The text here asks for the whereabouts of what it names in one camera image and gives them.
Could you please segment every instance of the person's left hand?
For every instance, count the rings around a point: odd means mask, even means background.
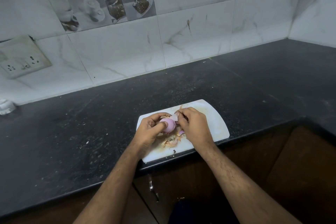
[[[141,120],[131,142],[140,147],[140,158],[145,156],[149,147],[153,144],[155,137],[168,126],[167,122],[159,122],[161,116],[171,116],[171,114],[159,112]]]

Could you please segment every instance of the backsplash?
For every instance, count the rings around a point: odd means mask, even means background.
[[[290,39],[336,47],[336,0],[300,0]]]
[[[298,0],[1,0],[0,40],[31,35],[53,64],[8,80],[24,104],[286,38]]]

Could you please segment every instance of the power socket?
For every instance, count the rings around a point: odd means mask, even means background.
[[[0,43],[0,70],[10,79],[51,66],[30,36]]]

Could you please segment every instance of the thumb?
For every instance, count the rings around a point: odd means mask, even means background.
[[[159,122],[154,127],[150,129],[153,136],[157,136],[158,133],[161,133],[168,126],[167,122]]]
[[[186,120],[186,118],[184,117],[184,115],[180,112],[177,112],[177,120],[179,122],[179,124],[181,125],[181,127],[183,128],[183,130],[186,130],[189,123],[188,121]]]

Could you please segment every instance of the cabinet handle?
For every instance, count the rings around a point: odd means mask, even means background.
[[[155,195],[156,202],[159,201],[159,194],[155,192],[154,187],[153,187],[153,182],[152,182],[152,177],[148,175],[149,178],[149,190]]]

